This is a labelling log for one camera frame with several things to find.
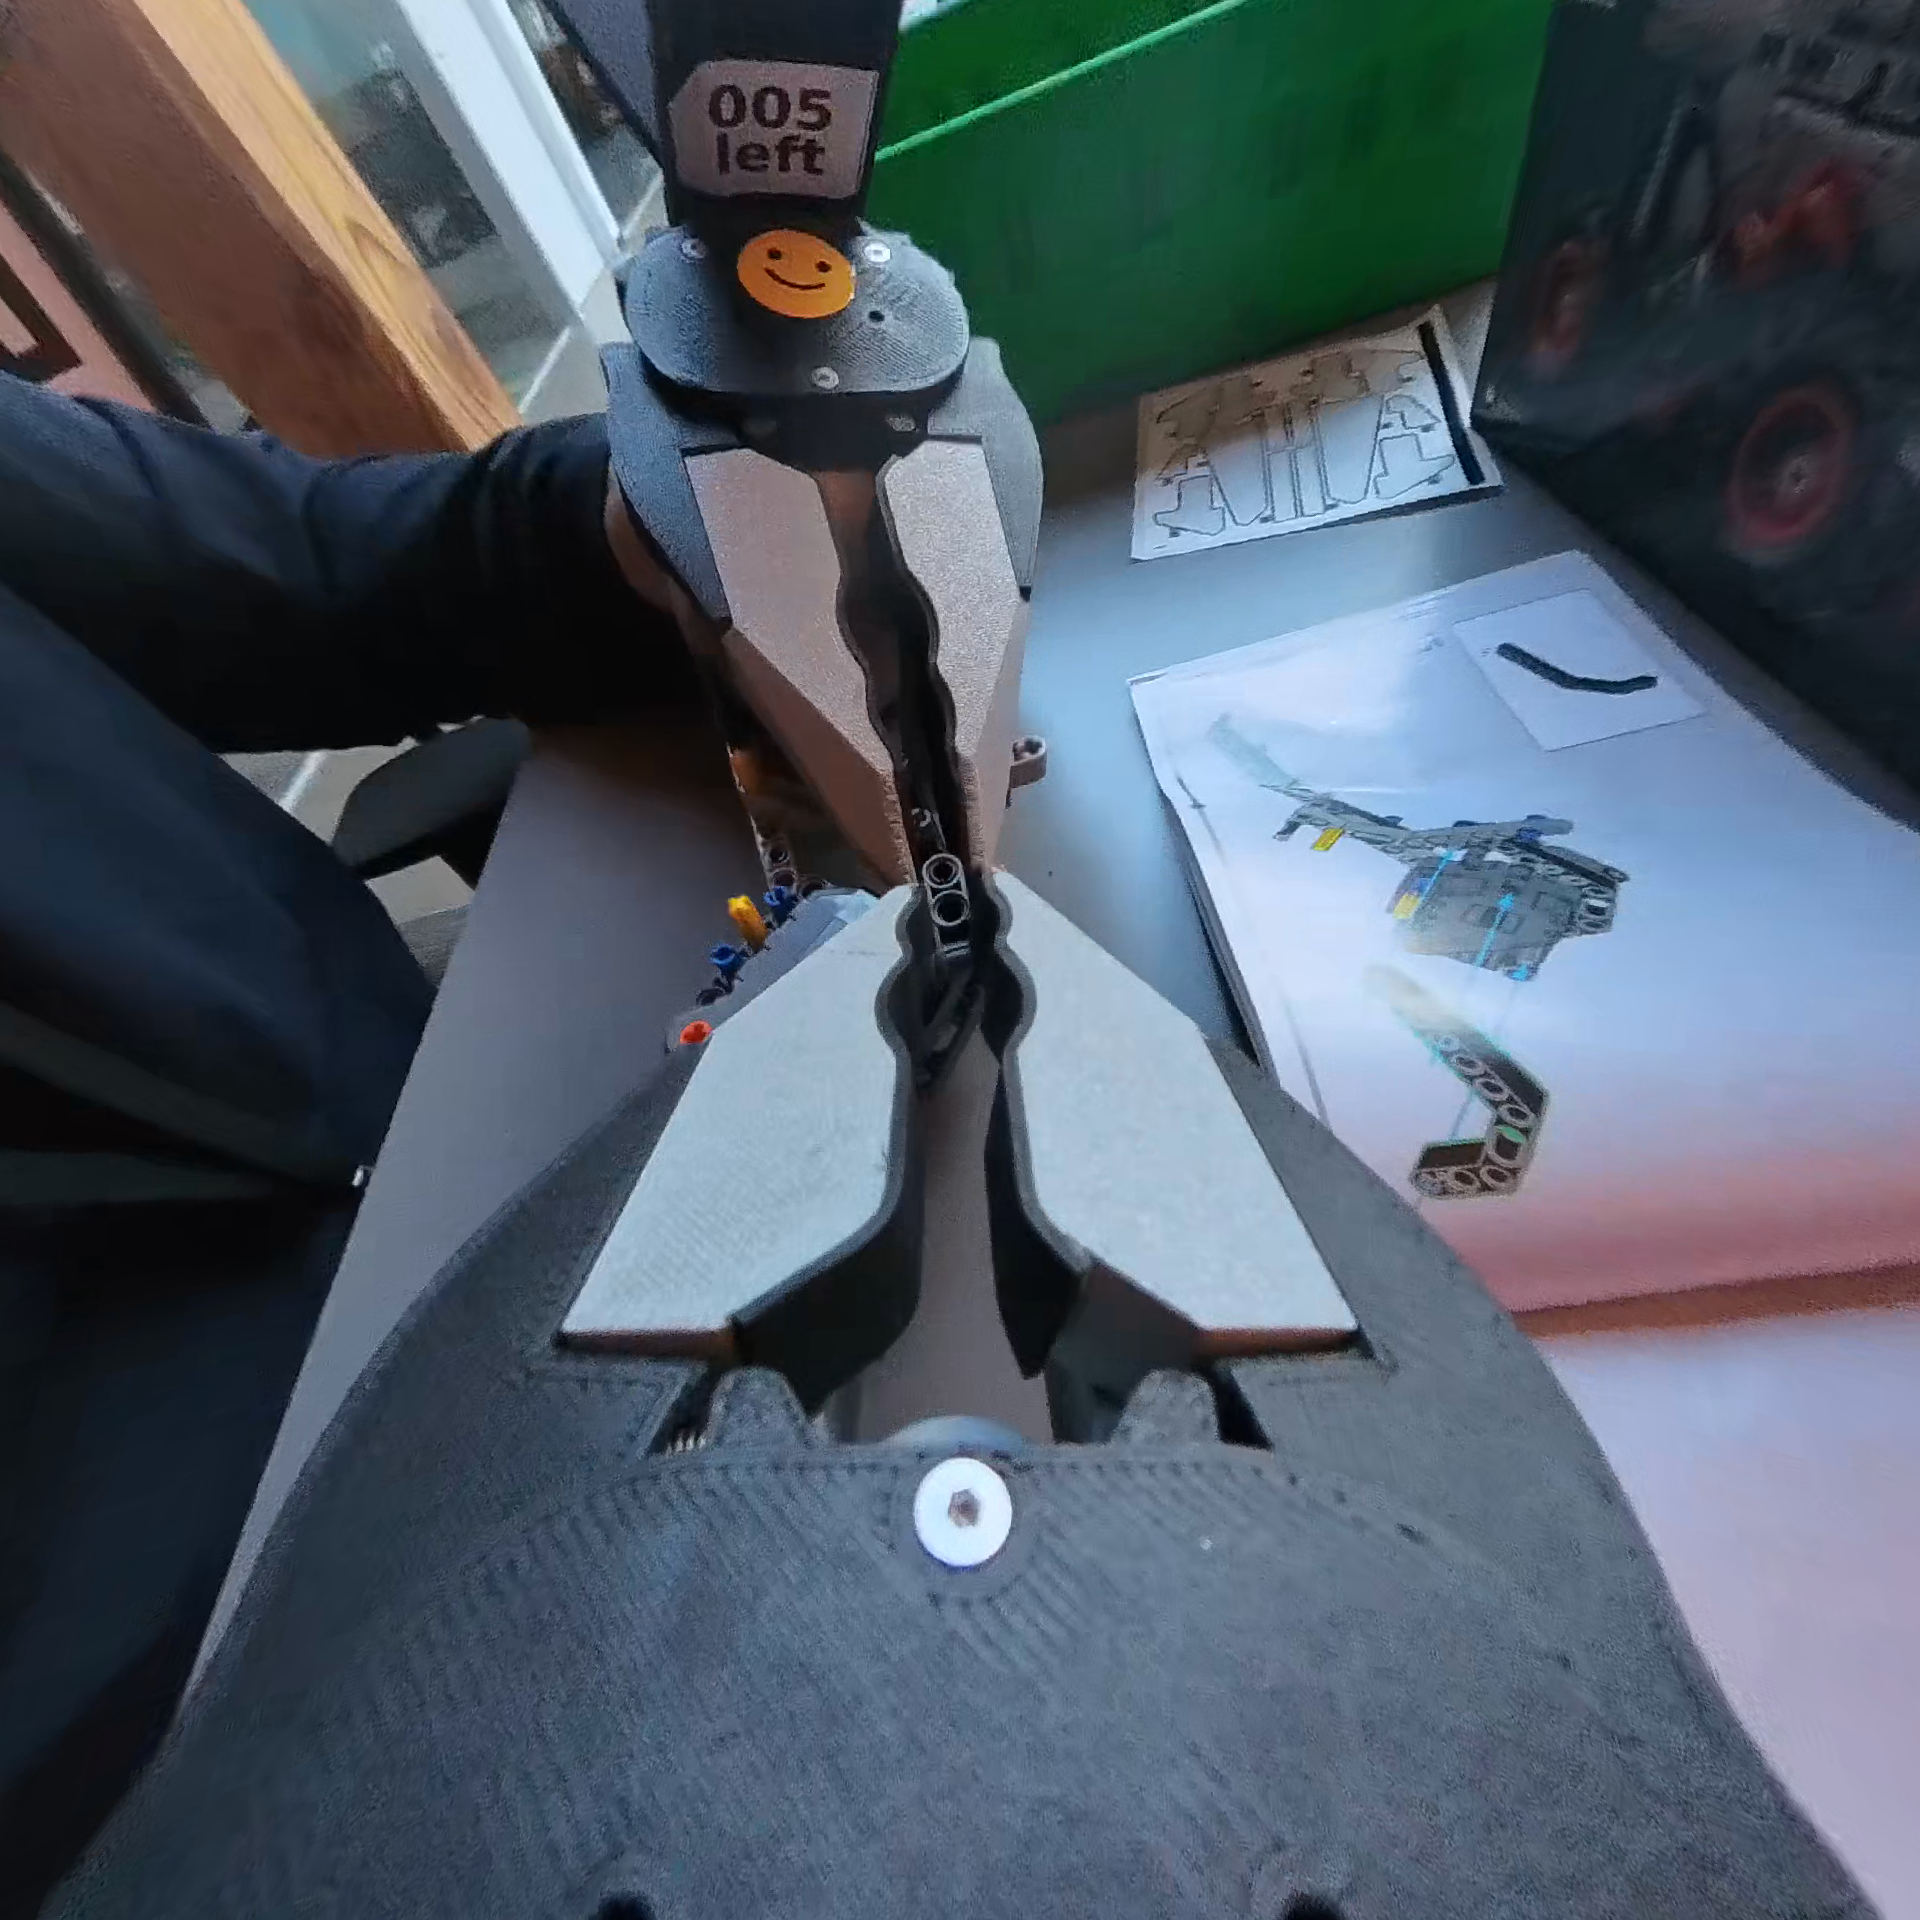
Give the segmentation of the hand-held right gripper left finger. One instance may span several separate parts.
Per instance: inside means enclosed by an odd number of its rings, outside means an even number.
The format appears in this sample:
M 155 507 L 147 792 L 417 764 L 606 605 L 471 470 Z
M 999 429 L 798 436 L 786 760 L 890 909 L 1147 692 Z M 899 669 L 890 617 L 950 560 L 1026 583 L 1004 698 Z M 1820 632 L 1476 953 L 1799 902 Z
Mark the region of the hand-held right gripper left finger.
M 781 1374 L 820 1409 L 920 1307 L 920 888 L 695 1047 L 558 1323 L 580 1353 Z

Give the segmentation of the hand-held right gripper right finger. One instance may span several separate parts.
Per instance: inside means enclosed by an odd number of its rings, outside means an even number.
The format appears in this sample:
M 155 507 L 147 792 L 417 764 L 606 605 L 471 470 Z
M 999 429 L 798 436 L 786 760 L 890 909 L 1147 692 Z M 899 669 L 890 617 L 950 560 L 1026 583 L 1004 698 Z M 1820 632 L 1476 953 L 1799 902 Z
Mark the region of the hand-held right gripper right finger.
M 1153 1373 L 1341 1353 L 1357 1315 L 1203 1029 L 999 872 L 996 1307 L 1053 1431 L 1112 1431 Z

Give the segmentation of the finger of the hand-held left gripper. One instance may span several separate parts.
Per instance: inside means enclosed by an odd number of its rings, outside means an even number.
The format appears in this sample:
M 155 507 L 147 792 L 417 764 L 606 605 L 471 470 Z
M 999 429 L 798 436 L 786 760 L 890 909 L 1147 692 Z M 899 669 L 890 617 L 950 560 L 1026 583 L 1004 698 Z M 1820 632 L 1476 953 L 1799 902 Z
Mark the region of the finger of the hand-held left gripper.
M 937 702 L 929 625 L 906 617 L 899 537 L 835 535 L 820 474 L 766 452 L 685 463 L 722 590 L 732 685 L 887 886 L 937 854 Z
M 1029 595 L 980 444 L 929 440 L 882 471 L 882 518 L 925 618 L 925 760 L 950 846 L 999 865 L 1019 737 Z

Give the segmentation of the grey lego model assembly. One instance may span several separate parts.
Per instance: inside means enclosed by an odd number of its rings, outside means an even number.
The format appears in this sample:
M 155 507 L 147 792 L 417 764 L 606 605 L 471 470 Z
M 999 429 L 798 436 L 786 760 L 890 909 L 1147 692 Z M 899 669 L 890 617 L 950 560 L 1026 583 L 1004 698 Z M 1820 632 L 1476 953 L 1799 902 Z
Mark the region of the grey lego model assembly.
M 757 734 L 741 734 L 727 741 L 727 766 L 734 788 L 747 808 L 764 888 L 757 897 L 736 895 L 727 902 L 734 935 L 710 953 L 706 988 L 665 1029 L 662 1059 L 685 1071 L 695 1068 L 725 1021 L 745 1013 L 782 974 L 792 974 L 816 948 L 832 944 L 877 902 L 872 893 L 843 878 L 802 871 L 796 835 L 826 835 L 830 820 L 781 748 Z M 927 812 L 917 812 L 917 823 L 933 838 L 933 852 L 943 854 L 946 846 L 936 820 Z M 1015 966 L 1026 988 L 1026 1015 L 999 1060 L 1015 1056 L 1036 1022 L 1036 985 L 1018 957 Z

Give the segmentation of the black bent lego beam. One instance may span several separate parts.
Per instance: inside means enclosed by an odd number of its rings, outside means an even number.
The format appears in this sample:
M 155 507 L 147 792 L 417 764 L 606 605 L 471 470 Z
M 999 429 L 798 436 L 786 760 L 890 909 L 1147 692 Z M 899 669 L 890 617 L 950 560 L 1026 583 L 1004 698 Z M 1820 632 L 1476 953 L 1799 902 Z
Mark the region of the black bent lego beam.
M 917 1092 L 933 1092 L 974 1037 L 1004 1056 L 1026 1015 L 1011 947 L 1011 902 L 996 872 L 936 854 L 907 910 L 899 1022 Z

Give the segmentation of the person's left forearm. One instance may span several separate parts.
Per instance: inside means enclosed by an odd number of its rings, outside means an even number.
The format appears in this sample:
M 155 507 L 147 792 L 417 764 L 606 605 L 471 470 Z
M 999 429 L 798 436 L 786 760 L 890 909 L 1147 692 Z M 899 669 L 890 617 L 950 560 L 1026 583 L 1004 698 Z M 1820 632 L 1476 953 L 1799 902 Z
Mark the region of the person's left forearm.
M 687 708 L 609 535 L 599 415 L 312 459 L 3 380 L 3 734 L 144 698 L 215 753 Z

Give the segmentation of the open lego instruction booklet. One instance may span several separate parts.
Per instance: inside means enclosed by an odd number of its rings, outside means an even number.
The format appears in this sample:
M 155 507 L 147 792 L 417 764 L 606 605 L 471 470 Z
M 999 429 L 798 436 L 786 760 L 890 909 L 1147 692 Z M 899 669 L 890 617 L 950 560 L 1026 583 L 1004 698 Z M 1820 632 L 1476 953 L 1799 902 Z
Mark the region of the open lego instruction booklet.
M 1262 1064 L 1542 1338 L 1917 1915 L 1917 830 L 1566 552 L 1132 680 Z

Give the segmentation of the black lego set box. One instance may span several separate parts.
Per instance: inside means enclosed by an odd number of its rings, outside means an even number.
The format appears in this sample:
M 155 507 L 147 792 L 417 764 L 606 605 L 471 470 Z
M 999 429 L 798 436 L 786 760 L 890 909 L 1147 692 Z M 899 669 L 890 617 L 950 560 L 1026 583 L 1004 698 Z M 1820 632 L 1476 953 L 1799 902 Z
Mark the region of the black lego set box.
M 1917 6 L 1558 2 L 1472 417 L 1917 788 Z

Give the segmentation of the person's left hand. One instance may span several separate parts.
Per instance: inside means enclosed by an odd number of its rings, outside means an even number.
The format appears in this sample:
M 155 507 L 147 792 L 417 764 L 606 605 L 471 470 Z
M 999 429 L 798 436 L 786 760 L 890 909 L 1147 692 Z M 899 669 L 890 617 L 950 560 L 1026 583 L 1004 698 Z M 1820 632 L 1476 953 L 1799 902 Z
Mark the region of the person's left hand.
M 613 471 L 609 471 L 603 530 L 610 563 L 637 603 L 640 654 L 654 659 L 661 672 L 680 663 L 691 673 L 718 680 L 725 666 L 722 629 L 665 563 L 661 542 L 632 512 Z

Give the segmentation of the white sticker sheet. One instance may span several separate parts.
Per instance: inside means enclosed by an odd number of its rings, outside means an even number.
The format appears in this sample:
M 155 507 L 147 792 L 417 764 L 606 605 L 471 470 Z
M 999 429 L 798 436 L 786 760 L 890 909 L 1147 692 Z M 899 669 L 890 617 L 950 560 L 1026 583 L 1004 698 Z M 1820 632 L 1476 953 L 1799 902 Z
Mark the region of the white sticker sheet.
M 1503 488 L 1441 306 L 1147 393 L 1132 560 L 1206 557 Z

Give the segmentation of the white framed glass door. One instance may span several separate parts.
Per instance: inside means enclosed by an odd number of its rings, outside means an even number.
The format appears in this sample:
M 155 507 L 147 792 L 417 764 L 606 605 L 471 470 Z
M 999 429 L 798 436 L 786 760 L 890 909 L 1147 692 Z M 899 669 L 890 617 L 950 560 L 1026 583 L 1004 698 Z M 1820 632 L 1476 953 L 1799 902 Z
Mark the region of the white framed glass door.
M 247 2 L 524 421 L 597 413 L 661 170 L 553 2 Z

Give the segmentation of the dark office chair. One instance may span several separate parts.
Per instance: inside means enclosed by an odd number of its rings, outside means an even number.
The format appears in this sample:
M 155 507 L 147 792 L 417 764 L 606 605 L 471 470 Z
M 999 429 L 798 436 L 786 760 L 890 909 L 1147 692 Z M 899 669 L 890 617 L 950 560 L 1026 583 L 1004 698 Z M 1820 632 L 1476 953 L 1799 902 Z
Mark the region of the dark office chair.
M 531 748 L 509 717 L 419 734 L 363 774 L 328 843 L 363 882 L 440 861 L 475 893 Z

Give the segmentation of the green plastic bin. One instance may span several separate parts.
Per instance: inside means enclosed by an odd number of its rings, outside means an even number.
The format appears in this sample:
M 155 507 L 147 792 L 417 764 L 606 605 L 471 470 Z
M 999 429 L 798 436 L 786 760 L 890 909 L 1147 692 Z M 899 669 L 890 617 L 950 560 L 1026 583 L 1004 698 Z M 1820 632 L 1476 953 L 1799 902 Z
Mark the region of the green plastic bin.
M 1036 422 L 1495 275 L 1550 2 L 920 2 L 867 213 Z

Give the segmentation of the wooden cabinet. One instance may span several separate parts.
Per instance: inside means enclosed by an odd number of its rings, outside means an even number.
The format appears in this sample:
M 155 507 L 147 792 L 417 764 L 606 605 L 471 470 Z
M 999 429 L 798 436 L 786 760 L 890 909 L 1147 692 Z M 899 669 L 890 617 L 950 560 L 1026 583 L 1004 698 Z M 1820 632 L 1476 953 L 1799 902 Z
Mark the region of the wooden cabinet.
M 243 2 L 6 2 L 3 151 L 277 440 L 344 459 L 519 425 Z

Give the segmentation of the person's dark clothing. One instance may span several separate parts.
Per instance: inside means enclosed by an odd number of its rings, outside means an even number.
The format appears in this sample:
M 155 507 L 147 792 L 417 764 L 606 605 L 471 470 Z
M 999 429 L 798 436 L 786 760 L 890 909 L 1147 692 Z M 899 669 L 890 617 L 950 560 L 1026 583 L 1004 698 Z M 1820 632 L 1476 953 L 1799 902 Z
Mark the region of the person's dark clothing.
M 3 595 L 3 1915 L 185 1688 L 430 988 L 318 838 Z

